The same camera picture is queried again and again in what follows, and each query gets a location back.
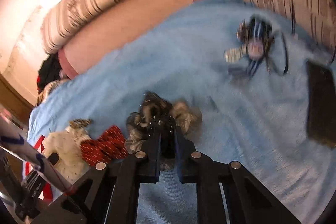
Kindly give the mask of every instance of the light blue blanket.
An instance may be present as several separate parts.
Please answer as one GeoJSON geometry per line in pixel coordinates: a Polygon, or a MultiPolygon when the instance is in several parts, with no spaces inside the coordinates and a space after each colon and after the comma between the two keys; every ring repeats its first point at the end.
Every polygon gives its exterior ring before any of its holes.
{"type": "MultiPolygon", "coordinates": [[[[216,161],[240,161],[302,223],[313,223],[336,189],[336,150],[306,137],[305,60],[326,58],[300,28],[298,41],[290,30],[289,20],[241,0],[196,2],[56,89],[33,110],[28,141],[64,130],[75,118],[93,120],[92,138],[112,124],[127,136],[126,118],[146,90],[170,101],[184,98],[203,114],[201,132],[189,136],[197,150],[216,161]],[[284,31],[290,61],[285,77],[268,74],[265,64],[249,82],[229,77],[223,51],[240,45],[237,27],[252,14],[284,31]]],[[[277,41],[275,52],[281,51],[277,41]]],[[[141,185],[137,219],[196,223],[195,185],[181,185],[175,170],[161,173],[156,185],[141,185]]]]}

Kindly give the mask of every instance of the dark clothing pile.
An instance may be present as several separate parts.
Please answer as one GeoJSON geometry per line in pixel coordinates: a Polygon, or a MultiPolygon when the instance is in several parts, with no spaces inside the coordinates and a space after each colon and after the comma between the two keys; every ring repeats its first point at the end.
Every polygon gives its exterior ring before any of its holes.
{"type": "Polygon", "coordinates": [[[37,90],[39,94],[44,90],[46,85],[55,80],[67,78],[64,75],[61,65],[58,61],[58,53],[51,54],[43,61],[37,77],[37,90]]]}

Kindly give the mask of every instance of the pink cushion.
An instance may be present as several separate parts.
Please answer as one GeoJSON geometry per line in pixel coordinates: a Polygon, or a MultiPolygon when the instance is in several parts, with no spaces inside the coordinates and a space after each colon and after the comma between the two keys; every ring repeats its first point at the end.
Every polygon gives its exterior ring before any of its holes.
{"type": "Polygon", "coordinates": [[[108,52],[122,48],[194,0],[124,0],[84,26],[59,54],[72,79],[97,64],[108,52]]]}

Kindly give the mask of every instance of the wall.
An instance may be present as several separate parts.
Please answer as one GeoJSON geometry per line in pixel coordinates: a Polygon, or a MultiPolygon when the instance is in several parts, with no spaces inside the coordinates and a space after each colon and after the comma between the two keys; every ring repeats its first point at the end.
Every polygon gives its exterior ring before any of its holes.
{"type": "Polygon", "coordinates": [[[59,1],[0,0],[0,73],[32,105],[37,98],[37,71],[47,58],[40,26],[59,1]]]}

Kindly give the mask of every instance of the blue stripe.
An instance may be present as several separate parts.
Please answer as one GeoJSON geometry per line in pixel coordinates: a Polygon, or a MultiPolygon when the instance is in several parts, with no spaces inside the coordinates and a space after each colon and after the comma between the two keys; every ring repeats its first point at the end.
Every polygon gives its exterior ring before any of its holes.
{"type": "Polygon", "coordinates": [[[1,141],[4,143],[20,144],[20,145],[23,145],[25,143],[25,139],[21,135],[19,139],[1,136],[1,141]]]}
{"type": "Polygon", "coordinates": [[[36,153],[36,159],[40,163],[39,168],[36,168],[38,171],[44,173],[44,162],[43,162],[43,156],[40,153],[36,153]]]}

